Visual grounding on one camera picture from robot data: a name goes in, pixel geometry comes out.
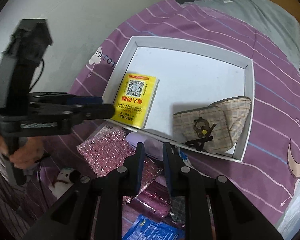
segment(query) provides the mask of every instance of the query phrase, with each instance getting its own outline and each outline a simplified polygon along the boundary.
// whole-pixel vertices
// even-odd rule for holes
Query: plastic bag
[[[162,222],[159,224],[155,223],[145,216],[140,215],[122,240],[180,240],[184,237],[184,231]]]
[[[160,223],[170,212],[167,187],[154,181],[139,196],[131,200],[128,206]]]

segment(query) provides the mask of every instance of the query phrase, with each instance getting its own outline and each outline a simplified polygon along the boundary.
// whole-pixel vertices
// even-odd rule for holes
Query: white stripe
[[[7,230],[9,231],[9,233],[15,237],[16,239],[21,239],[20,234],[18,233],[18,231],[16,230],[16,227],[14,226],[13,222],[11,221],[9,214],[5,214],[3,209],[2,209],[3,205],[0,203],[0,219],[2,220],[2,222],[5,224]]]
[[[283,214],[283,212],[281,212],[279,209],[276,209],[273,205],[269,204],[269,203],[268,203],[267,201],[265,201],[263,198],[261,198],[261,197],[259,197],[258,195],[256,195],[256,194],[254,194],[254,193],[252,193],[252,192],[250,192],[250,191],[248,191],[248,190],[246,190],[246,189],[240,187],[235,181],[233,181],[233,180],[231,180],[231,179],[230,179],[230,181],[231,181],[233,184],[235,184],[239,189],[241,189],[241,190],[243,190],[244,192],[246,192],[246,193],[248,193],[248,194],[250,194],[250,195],[256,197],[257,199],[259,199],[259,200],[261,200],[263,203],[265,203],[267,206],[269,206],[269,207],[273,208],[274,210],[278,211],[279,213]]]
[[[25,231],[25,234],[26,234],[26,232],[30,229],[30,226],[23,218],[20,217],[20,220],[23,223],[24,228],[26,229],[26,231]]]
[[[196,9],[196,7],[194,6],[194,5],[190,5],[191,7],[193,7],[194,9],[195,9],[195,11],[200,15],[200,16],[202,16],[203,18],[205,18],[206,19],[206,17],[205,16],[203,16],[202,14],[200,14],[198,11],[197,11],[197,9]]]
[[[90,91],[79,81],[79,79],[75,79],[77,80],[77,82],[89,93],[89,95],[91,95],[93,97],[93,95],[90,93]]]
[[[60,140],[63,142],[63,144],[67,147],[67,149],[68,149],[71,153],[73,153],[77,158],[79,158],[80,160],[82,160],[76,153],[74,153],[74,152],[66,145],[66,143],[63,141],[63,139],[61,138],[60,135],[58,135],[58,137],[60,138]]]
[[[30,200],[30,201],[32,201],[34,204],[36,204],[41,210],[42,210],[42,208],[41,208],[41,206],[39,206],[36,202],[34,202],[31,198],[30,198],[30,196],[28,195],[28,194],[25,194],[25,196],[26,197],[28,197],[28,199]]]
[[[160,11],[162,11],[163,13],[167,14],[165,11],[163,11],[163,9],[159,6],[159,4],[155,3],[154,5],[156,5]]]
[[[155,18],[162,18],[162,19],[169,19],[169,17],[163,17],[163,16],[154,16],[154,14],[148,9],[146,8],[146,10]]]
[[[198,8],[203,12],[203,13],[206,13],[199,5],[197,5],[196,4],[196,6],[198,6]],[[267,40],[267,41],[269,41],[270,43],[271,43],[271,45],[273,45],[274,47],[276,47],[277,48],[277,46],[271,41],[271,40],[269,40],[266,36],[264,36],[263,34],[261,34],[261,33],[259,33],[259,32],[255,32],[255,31],[253,31],[252,29],[250,29],[249,28],[249,26],[251,26],[250,24],[248,24],[248,23],[246,23],[246,22],[244,22],[244,21],[242,21],[242,20],[239,20],[239,19],[232,19],[231,17],[229,17],[228,15],[226,15],[226,14],[224,14],[224,17],[225,18],[227,18],[227,19],[229,19],[229,20],[231,20],[231,21],[234,21],[235,23],[238,23],[236,20],[238,20],[239,21],[239,23],[241,24],[241,25],[243,25],[244,27],[246,27],[249,31],[251,31],[254,35],[256,35],[256,34],[258,34],[259,36],[261,36],[261,37],[263,37],[265,40]]]
[[[122,218],[123,218],[124,220],[126,220],[127,222],[129,222],[130,224],[133,224],[133,222],[131,222],[130,220],[128,220],[128,219],[125,218],[124,216],[122,216]]]
[[[276,185],[278,185],[278,186],[284,188],[284,190],[285,190],[285,191],[289,194],[289,196],[292,198],[292,195],[290,194],[290,192],[288,191],[288,189],[287,189],[284,185],[280,184],[279,182],[276,182],[273,178],[271,178],[271,177],[270,177],[267,173],[265,173],[262,169],[258,168],[257,166],[254,166],[254,165],[252,165],[252,164],[250,164],[250,163],[244,163],[244,162],[242,162],[242,163],[240,163],[240,164],[247,165],[247,166],[250,166],[250,167],[253,167],[253,168],[257,169],[257,170],[260,171],[263,175],[265,175],[266,177],[268,177],[274,184],[276,184]]]
[[[267,37],[266,36],[264,36],[264,35],[262,35],[262,34],[260,34],[259,32],[253,32],[250,28],[248,28],[255,36],[256,36],[256,34],[258,34],[258,35],[260,35],[261,37],[263,37],[264,39],[266,39],[268,42],[270,42],[271,43],[271,45],[272,46],[274,46],[276,49],[280,49],[280,48],[278,48],[271,40],[269,40],[269,39],[267,39]],[[277,56],[276,55],[276,57],[278,58],[278,59],[281,59],[282,61],[284,61],[284,62],[286,62],[286,63],[288,63],[288,64],[290,64],[290,61],[288,60],[288,58],[287,58],[287,56],[283,53],[283,55],[285,56],[285,59],[284,58],[282,58],[282,57],[279,57],[279,56]]]
[[[292,93],[292,94],[294,94],[295,96],[297,96],[297,97],[299,97],[300,98],[300,96],[299,95],[297,95],[296,93],[294,93],[294,92],[292,92],[292,90],[280,79],[280,78],[278,78],[276,75],[274,75],[273,73],[271,73],[269,70],[267,70],[267,69],[265,69],[264,67],[262,67],[262,66],[260,66],[257,62],[255,62],[254,61],[254,63],[256,64],[256,65],[258,65],[260,68],[262,68],[263,70],[265,70],[265,71],[267,71],[268,73],[270,73],[271,75],[273,75],[277,80],[279,80],[282,84],[284,84],[286,87],[287,87],[287,89],[289,89],[289,91]]]
[[[167,0],[165,0],[167,2],[168,5],[171,6],[172,9],[174,9],[175,11],[178,11],[177,9],[175,9]]]
[[[178,5],[180,8],[182,8],[183,9],[183,7],[181,6],[181,4],[180,3],[178,3],[176,0],[171,0],[174,4],[176,4],[176,5]]]
[[[55,163],[54,159],[52,157],[50,157],[50,159],[53,161],[53,163],[56,165],[56,167],[58,168],[58,170],[60,171],[59,166]]]
[[[4,203],[4,202],[2,201],[2,199],[0,199],[0,210],[2,211],[2,215],[4,215],[5,219],[9,219],[9,221],[11,222],[11,225],[13,226],[12,229],[15,229],[14,234],[17,233],[17,234],[22,238],[22,237],[23,237],[23,232],[22,232],[22,230],[19,228],[19,230],[21,231],[21,234],[20,234],[20,232],[19,232],[19,230],[18,230],[18,227],[16,226],[15,222],[12,221],[12,219],[11,219],[11,216],[10,216],[11,212],[9,212],[8,208],[7,208],[7,204]]]
[[[146,22],[144,19],[142,19],[140,15],[138,15],[138,14],[136,14],[136,15],[137,15],[137,16],[139,17],[139,19],[140,19],[143,23],[145,23],[145,24],[161,24],[161,23],[148,23],[148,22]]]
[[[16,220],[17,220],[17,223],[18,223],[20,229],[22,230],[23,234],[25,234],[28,231],[25,221],[19,215],[16,216]]]
[[[84,140],[79,136],[79,134],[77,134],[76,132],[75,132],[75,130],[74,129],[72,129],[72,131],[73,131],[73,133],[82,141],[82,142],[84,142]]]
[[[41,190],[39,190],[38,188],[37,188],[37,186],[34,184],[34,182],[30,179],[30,182],[32,183],[32,185],[39,191],[39,200],[40,200],[40,202],[41,202],[41,206],[40,206],[40,208],[42,209],[42,211],[43,212],[45,212],[45,209],[43,209],[43,206],[45,206],[44,204],[43,204],[43,202],[42,202],[42,199],[41,199],[41,195],[42,195],[42,192],[41,192]]]
[[[95,122],[93,122],[93,120],[89,120],[90,122],[92,122],[96,127],[99,127],[98,125],[95,124]]]
[[[121,35],[122,35],[124,38],[130,39],[129,37],[127,37],[126,35],[124,35],[124,34],[122,33],[122,31],[121,31],[119,28],[116,28],[115,30],[119,31],[119,32],[121,33]]]
[[[198,159],[196,159],[196,160],[199,161],[200,163],[202,163],[203,165],[209,167],[210,169],[212,169],[212,170],[215,171],[216,173],[218,173],[218,174],[220,174],[220,175],[223,175],[223,176],[227,177],[226,175],[224,175],[224,174],[221,173],[220,171],[216,170],[215,168],[212,168],[212,167],[209,166],[208,164],[206,164],[206,163],[204,163],[204,162],[202,162],[202,161],[200,161],[200,160],[198,160]],[[267,206],[269,206],[269,207],[273,208],[274,210],[276,210],[277,212],[283,214],[283,212],[281,212],[280,210],[276,209],[273,205],[269,204],[267,201],[265,201],[265,200],[264,200],[263,198],[261,198],[260,196],[258,196],[258,195],[256,195],[256,194],[250,192],[249,190],[247,190],[247,189],[245,189],[245,188],[243,188],[243,187],[240,187],[239,184],[236,183],[234,180],[232,180],[232,179],[230,179],[230,178],[229,178],[229,180],[230,180],[236,187],[238,187],[239,189],[241,189],[242,191],[244,191],[244,192],[246,192],[246,193],[248,193],[248,194],[254,196],[255,198],[257,198],[257,199],[261,200],[263,203],[265,203]]]
[[[114,41],[110,40],[110,39],[105,39],[105,41],[109,41],[111,42],[116,48],[118,51],[120,51],[122,53],[122,50],[118,48],[118,46],[114,43]]]
[[[98,73],[94,72],[93,69],[91,69],[88,65],[86,65],[86,68],[87,68],[88,70],[90,70],[93,74],[95,74],[96,76],[98,76],[99,78],[101,78],[102,80],[108,82],[107,79],[105,79],[103,76],[99,75]]]
[[[34,214],[34,212],[32,210],[28,210],[29,211],[29,215],[31,215],[31,218],[34,220],[34,221],[37,221],[38,220],[38,217]]]
[[[276,66],[283,74],[285,74],[286,76],[288,76],[289,78],[291,78],[293,81],[295,81],[295,82],[297,82],[298,84],[300,84],[299,81],[295,80],[295,79],[292,78],[290,75],[288,75],[287,73],[285,73],[285,72],[284,72],[282,69],[280,69],[280,68],[279,68],[272,60],[270,60],[269,58],[267,58],[266,56],[264,56],[263,54],[261,54],[258,50],[254,49],[253,47],[251,47],[249,44],[245,43],[244,41],[240,41],[240,40],[236,39],[235,37],[232,37],[232,36],[227,35],[227,34],[225,34],[225,33],[220,33],[220,32],[215,32],[215,31],[208,30],[208,29],[204,28],[203,26],[201,26],[198,22],[196,22],[196,21],[191,21],[191,20],[189,20],[187,17],[185,17],[185,16],[182,15],[182,14],[176,13],[175,15],[179,15],[179,16],[183,17],[184,19],[186,19],[186,20],[189,21],[189,22],[196,23],[196,24],[199,25],[202,29],[204,29],[204,30],[206,30],[206,31],[208,31],[208,32],[221,34],[221,35],[227,36],[227,37],[229,37],[229,38],[232,38],[232,39],[234,39],[234,40],[237,40],[237,41],[239,41],[239,42],[242,42],[242,43],[246,44],[246,45],[247,45],[248,47],[250,47],[252,50],[254,50],[255,52],[259,53],[262,57],[264,57],[264,58],[266,58],[267,60],[269,60],[269,61],[270,61],[274,66]]]
[[[14,194],[15,192],[12,190],[12,188],[11,188],[10,185],[7,183],[7,181],[3,178],[1,172],[0,172],[0,190],[1,190],[2,194],[4,195],[4,197],[5,197],[6,199],[8,199],[8,198],[7,198],[7,196],[6,196],[4,193],[8,193],[8,196],[11,197],[10,200],[11,200],[11,201],[14,201],[14,202],[17,204],[17,202],[16,202],[15,200],[12,199],[12,196],[13,196],[13,194]]]
[[[191,13],[187,8],[185,8],[185,10],[186,10],[188,13],[190,13],[190,15],[191,15],[193,18],[195,18],[195,17],[192,15],[192,13]]]
[[[265,104],[267,106],[271,106],[272,108],[274,108],[274,109],[278,110],[279,112],[285,114],[287,117],[289,117],[291,120],[293,120],[293,122],[295,122],[299,126],[299,128],[300,128],[300,124],[296,120],[294,120],[290,115],[288,115],[287,113],[285,113],[284,111],[282,111],[279,108],[277,108],[277,107],[275,107],[275,106],[273,106],[273,105],[271,105],[271,104],[269,104],[269,103],[267,103],[265,101],[262,101],[262,100],[260,100],[260,99],[258,99],[256,97],[255,97],[255,100],[257,100],[257,101],[259,101],[259,102],[261,102],[261,103],[263,103],[263,104]]]
[[[32,180],[30,180],[31,182],[32,182],[32,185],[39,191],[39,199],[40,199],[40,202],[41,202],[41,205],[43,205],[44,206],[44,212],[46,211],[46,203],[45,204],[43,204],[43,202],[42,202],[42,191],[43,191],[43,188],[42,188],[42,191],[36,186],[36,184],[32,181]]]
[[[43,167],[43,170],[44,170],[45,176],[48,178],[48,181],[49,181],[50,183],[52,183],[52,182],[51,182],[51,180],[49,179],[49,176],[48,176],[48,173],[47,173],[46,167],[45,167],[45,166],[43,166],[43,165],[41,165],[41,167]]]
[[[223,46],[223,47],[228,48],[229,50],[235,51],[236,53],[242,55],[240,52],[238,52],[237,50],[235,50],[235,49],[233,49],[233,48],[227,46],[226,44],[223,44],[223,43],[218,42],[218,41],[209,40],[209,39],[205,39],[205,38],[201,38],[201,37],[198,37],[198,36],[191,35],[191,34],[186,33],[186,32],[184,32],[184,31],[180,30],[179,28],[175,27],[174,25],[172,25],[172,24],[170,24],[170,23],[167,23],[167,22],[162,22],[162,23],[164,23],[164,24],[166,24],[166,25],[169,25],[169,26],[172,27],[172,28],[175,28],[176,30],[180,31],[181,33],[183,33],[183,34],[185,34],[185,35],[188,35],[188,36],[190,36],[190,37],[194,37],[194,38],[197,38],[197,39],[200,39],[200,40],[211,41],[211,42],[217,43],[217,44],[219,44],[219,45],[221,45],[221,46]]]
[[[272,131],[274,131],[274,132],[276,132],[276,133],[278,133],[278,134],[280,134],[280,135],[282,135],[283,137],[285,137],[286,139],[288,139],[289,141],[291,141],[291,142],[298,148],[299,153],[300,153],[299,145],[298,145],[293,139],[291,139],[289,136],[287,136],[287,135],[285,135],[284,133],[282,133],[282,132],[280,132],[280,131],[274,129],[273,127],[271,127],[271,126],[269,126],[269,125],[266,125],[265,123],[259,122],[259,121],[255,120],[255,119],[252,119],[252,121],[253,121],[253,122],[256,122],[256,123],[258,123],[258,124],[260,124],[260,125],[262,125],[262,126],[268,128],[268,129],[270,129],[270,130],[272,130]]]

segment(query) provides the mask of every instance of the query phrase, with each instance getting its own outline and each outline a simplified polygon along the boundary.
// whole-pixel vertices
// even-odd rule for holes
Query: blue package
[[[143,215],[138,216],[122,240],[179,240],[185,232],[165,223],[156,223]]]

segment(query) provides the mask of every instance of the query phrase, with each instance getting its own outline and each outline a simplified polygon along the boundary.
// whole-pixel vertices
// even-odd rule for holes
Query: purple bedsheet
[[[287,159],[291,142],[293,159],[297,166],[300,163],[298,71],[268,37],[252,26],[213,9],[197,5],[180,6],[175,0],[164,0],[135,14],[116,28],[101,44],[101,62],[85,65],[70,93],[102,96],[116,62],[133,35],[199,41],[253,59],[255,107],[243,162],[230,162],[196,153],[189,158],[198,170],[209,176],[222,174],[230,178],[271,223],[276,223],[293,197],[298,179]],[[55,198],[51,196],[47,184],[59,168],[68,166],[82,174],[94,175],[76,147],[99,124],[100,121],[88,121],[76,126],[71,135],[50,137],[46,141],[46,150],[52,153],[53,160],[44,162],[45,167],[40,174],[45,182],[44,191],[49,204]],[[36,205],[33,204],[34,214],[39,217],[45,205],[35,178],[28,186],[28,197],[31,203],[36,202]],[[128,228],[137,214],[127,207],[124,211],[123,226]]]

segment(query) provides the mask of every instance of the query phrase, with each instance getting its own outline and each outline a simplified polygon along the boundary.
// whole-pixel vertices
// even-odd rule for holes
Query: plaid fabric bag
[[[204,150],[210,153],[226,152],[231,149],[246,122],[251,107],[248,97],[227,98],[210,104],[210,106],[183,111],[173,115],[174,138],[181,143],[199,139],[194,129],[195,121],[200,117],[216,126],[211,131],[212,141],[204,144]]]
[[[208,208],[209,208],[209,215],[211,221],[213,221],[213,214],[211,209],[210,198],[207,196]],[[171,212],[170,215],[172,219],[177,223],[186,223],[186,207],[185,207],[185,197],[170,197],[171,203]]]

